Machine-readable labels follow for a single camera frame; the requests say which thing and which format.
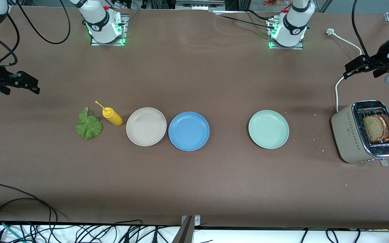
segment yellow squeeze bottle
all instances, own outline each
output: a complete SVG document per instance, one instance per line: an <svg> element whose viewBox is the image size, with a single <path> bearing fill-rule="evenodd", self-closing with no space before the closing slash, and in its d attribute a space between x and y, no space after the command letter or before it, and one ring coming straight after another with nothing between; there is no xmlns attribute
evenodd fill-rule
<svg viewBox="0 0 389 243"><path fill-rule="evenodd" d="M98 101L96 101L96 104L101 106L103 108L103 116L109 120L113 125L115 126L121 126L122 124L122 118L116 113L112 108L106 107L104 108Z"/></svg>

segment blue plate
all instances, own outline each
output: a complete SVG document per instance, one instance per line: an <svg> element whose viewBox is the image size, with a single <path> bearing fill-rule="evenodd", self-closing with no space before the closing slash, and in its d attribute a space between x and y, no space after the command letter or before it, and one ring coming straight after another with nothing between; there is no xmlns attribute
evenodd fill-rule
<svg viewBox="0 0 389 243"><path fill-rule="evenodd" d="M183 112L171 121L169 139L182 151L200 149L210 137L210 126L207 120L196 112Z"/></svg>

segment bread slice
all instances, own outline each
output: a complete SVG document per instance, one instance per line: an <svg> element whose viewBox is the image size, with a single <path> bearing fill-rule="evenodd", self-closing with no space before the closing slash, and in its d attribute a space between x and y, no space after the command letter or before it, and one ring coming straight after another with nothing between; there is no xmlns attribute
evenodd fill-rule
<svg viewBox="0 0 389 243"><path fill-rule="evenodd" d="M366 134L370 142L389 141L389 117L386 115L369 115L363 118Z"/></svg>

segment teal cable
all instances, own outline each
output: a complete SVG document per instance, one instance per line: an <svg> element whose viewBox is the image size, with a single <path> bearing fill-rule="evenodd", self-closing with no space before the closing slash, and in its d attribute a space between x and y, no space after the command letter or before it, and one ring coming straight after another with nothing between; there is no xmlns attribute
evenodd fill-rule
<svg viewBox="0 0 389 243"><path fill-rule="evenodd" d="M21 239L21 237L18 235L18 234L16 234L16 232L14 232L12 229L10 229L5 223L2 223L2 225L4 226L4 228L6 229L6 230L8 230L11 234L13 234L15 237L17 237L18 239Z"/></svg>

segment table surface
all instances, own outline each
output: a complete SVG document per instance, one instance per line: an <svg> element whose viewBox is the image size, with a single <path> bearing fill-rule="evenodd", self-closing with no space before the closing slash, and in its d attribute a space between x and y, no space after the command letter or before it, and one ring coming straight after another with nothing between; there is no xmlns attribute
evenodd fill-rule
<svg viewBox="0 0 389 243"><path fill-rule="evenodd" d="M65 37L61 8L26 12L46 38ZM126 46L90 46L79 11L68 12L71 35L57 46L41 40L19 9L10 13L21 41L19 63L8 70L28 72L41 92L12 89L0 100L0 183L37 195L67 222L175 224L199 214L207 225L389 228L389 166L345 163L330 125L334 85L358 52L324 33L333 28L358 43L350 15L314 14L304 50L288 51L268 49L260 27L202 10L141 10ZM246 13L232 16L261 23ZM389 39L382 15L358 15L356 22L371 54ZM13 46L15 36L5 20L0 39ZM5 52L0 46L0 56ZM339 95L341 108L373 99L389 109L389 87L371 73L343 81ZM142 107L159 109L168 123L198 112L210 138L194 152L176 149L167 136L136 146L125 125L101 117L95 100L124 121ZM75 131L86 106L103 122L88 141ZM289 123L279 149L262 149L249 137L250 117L264 109ZM0 204L19 196L0 188ZM17 202L0 220L47 217L40 205Z"/></svg>

